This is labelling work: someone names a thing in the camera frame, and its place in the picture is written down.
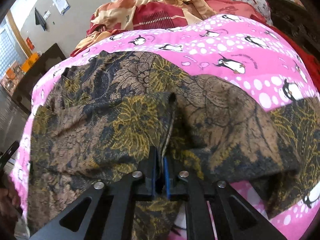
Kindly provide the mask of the person's left hand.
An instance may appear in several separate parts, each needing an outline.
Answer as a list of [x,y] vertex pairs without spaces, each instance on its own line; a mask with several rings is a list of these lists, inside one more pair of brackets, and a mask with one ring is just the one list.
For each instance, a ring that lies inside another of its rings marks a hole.
[[12,179],[4,173],[1,178],[1,239],[15,239],[15,226],[21,199]]

